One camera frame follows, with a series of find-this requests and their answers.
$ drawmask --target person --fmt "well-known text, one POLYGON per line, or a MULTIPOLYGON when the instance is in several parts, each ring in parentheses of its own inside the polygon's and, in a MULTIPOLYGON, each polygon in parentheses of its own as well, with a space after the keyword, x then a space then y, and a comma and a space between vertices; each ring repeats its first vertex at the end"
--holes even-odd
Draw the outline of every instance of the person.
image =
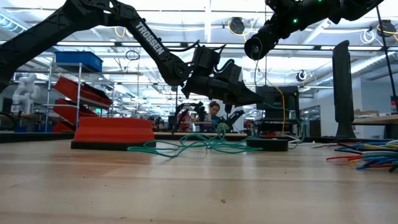
POLYGON ((203 131, 203 132, 215 132, 215 129, 214 129, 214 127, 216 126, 215 123, 219 122, 220 119, 221 119, 219 116, 217 116, 219 111, 220 111, 220 105, 217 102, 212 101, 209 104, 209 114, 211 115, 211 121, 214 124, 213 123, 212 124, 201 124, 200 125, 200 131, 203 131))

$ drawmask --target ceiling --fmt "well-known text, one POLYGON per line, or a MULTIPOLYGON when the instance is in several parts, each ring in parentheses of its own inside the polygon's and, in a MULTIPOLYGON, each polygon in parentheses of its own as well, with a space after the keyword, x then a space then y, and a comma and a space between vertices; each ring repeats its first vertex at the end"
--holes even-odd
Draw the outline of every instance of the ceiling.
MULTIPOLYGON (((64 4, 64 0, 2 0, 0 7, 5 10, 16 22, 29 28, 43 21, 56 9, 64 4)), ((201 43, 229 43, 243 44, 244 37, 232 34, 228 29, 228 22, 232 17, 242 17, 246 25, 247 38, 265 23, 266 17, 269 19, 273 12, 265 7, 264 0, 122 0, 121 2, 133 6, 139 15, 146 19, 149 27, 157 37, 162 38, 163 42, 195 42, 201 43)), ((380 6, 383 19, 390 19, 396 26, 398 15, 396 0, 385 0, 380 6)), ((370 39, 371 34, 364 34, 369 27, 377 25, 377 14, 373 10, 364 17, 354 22, 342 20, 339 24, 326 25, 320 32, 314 33, 318 26, 325 26, 325 21, 320 21, 309 26, 301 32, 294 32, 288 39, 280 40, 279 44, 290 45, 336 45, 341 41, 349 40, 353 46, 381 46, 381 38, 376 37, 370 43, 364 43, 361 36, 366 35, 370 39)), ((16 34, 0 27, 0 40, 8 40, 16 34)), ((389 46, 397 45, 394 36, 386 39, 389 46)), ((90 30, 76 32, 64 41, 73 42, 134 42, 129 32, 124 32, 122 27, 94 27, 90 30)), ((132 104, 129 95, 136 95, 145 98, 145 106, 150 108, 146 111, 160 111, 163 114, 172 111, 175 107, 175 99, 168 100, 175 96, 170 87, 164 85, 161 74, 156 64, 148 54, 140 47, 89 47, 89 46, 63 46, 56 47, 58 50, 85 50, 92 51, 103 59, 104 70, 117 72, 141 72, 137 75, 107 75, 105 78, 124 83, 121 98, 124 104, 132 104), (136 50, 140 53, 140 60, 130 61, 125 58, 128 50, 136 50)), ((193 49, 186 52, 176 52, 185 62, 189 62, 193 56, 193 49)), ((379 55, 380 52, 360 51, 352 52, 352 61, 371 58, 379 55)), ((30 67, 47 69, 44 65, 49 65, 52 61, 52 53, 44 53, 36 58, 36 63, 30 63, 30 67)), ((235 63, 243 67, 244 82, 254 89, 254 82, 258 85, 265 84, 263 74, 266 73, 267 79, 275 85, 297 85, 295 75, 301 70, 312 73, 317 68, 331 63, 331 51, 321 50, 273 50, 266 59, 258 63, 260 72, 256 72, 256 63, 249 59, 243 49, 225 49, 222 54, 220 66, 229 58, 233 58, 235 63)), ((184 97, 181 91, 178 92, 181 101, 184 97)), ((191 98, 207 101, 203 96, 193 95, 191 98)))

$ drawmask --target blue bin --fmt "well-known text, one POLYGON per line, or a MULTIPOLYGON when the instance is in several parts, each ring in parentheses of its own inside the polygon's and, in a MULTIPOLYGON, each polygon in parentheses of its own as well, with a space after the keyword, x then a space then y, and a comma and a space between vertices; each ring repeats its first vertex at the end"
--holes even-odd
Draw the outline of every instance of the blue bin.
POLYGON ((85 67, 82 68, 82 72, 102 72, 103 61, 95 55, 93 52, 72 52, 63 51, 55 53, 56 63, 69 63, 76 65, 59 65, 59 67, 69 72, 79 72, 79 63, 82 63, 85 67))

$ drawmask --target metal rack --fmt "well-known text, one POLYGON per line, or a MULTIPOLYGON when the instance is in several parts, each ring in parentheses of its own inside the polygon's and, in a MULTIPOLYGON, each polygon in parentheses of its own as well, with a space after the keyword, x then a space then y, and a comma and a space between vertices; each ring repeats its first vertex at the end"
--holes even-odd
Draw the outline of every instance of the metal rack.
MULTIPOLYGON (((49 84, 47 86, 47 104, 43 105, 44 107, 46 107, 45 110, 45 132, 47 132, 47 126, 48 126, 48 122, 49 122, 49 110, 50 108, 53 108, 54 106, 59 106, 59 107, 72 107, 72 108, 76 108, 76 128, 79 125, 79 112, 80 112, 80 100, 84 100, 84 101, 88 101, 88 102, 92 102, 95 103, 97 105, 102 105, 101 103, 98 102, 94 102, 91 101, 89 99, 86 98, 82 98, 80 96, 80 90, 81 90, 81 76, 82 76, 82 71, 83 69, 85 69, 86 71, 92 71, 92 69, 88 68, 87 66, 84 66, 82 63, 51 63, 50 64, 50 69, 49 69, 49 84), (78 93, 77 93, 77 100, 76 100, 76 106, 75 105, 51 105, 50 104, 50 94, 51 94, 51 78, 53 75, 53 66, 59 67, 59 66, 69 66, 69 67, 78 67, 78 93)), ((112 96, 114 95, 114 82, 109 81, 108 84, 112 84, 113 88, 112 88, 112 96)), ((113 114, 113 104, 111 107, 111 114, 113 114)))

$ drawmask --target white robot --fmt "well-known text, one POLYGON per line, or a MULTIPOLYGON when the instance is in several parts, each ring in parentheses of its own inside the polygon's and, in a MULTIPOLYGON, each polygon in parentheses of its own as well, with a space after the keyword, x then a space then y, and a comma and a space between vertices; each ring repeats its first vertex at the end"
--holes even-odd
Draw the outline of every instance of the white robot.
POLYGON ((31 114, 33 99, 40 97, 40 87, 35 85, 35 80, 36 74, 24 75, 18 79, 18 88, 12 96, 11 113, 31 114))

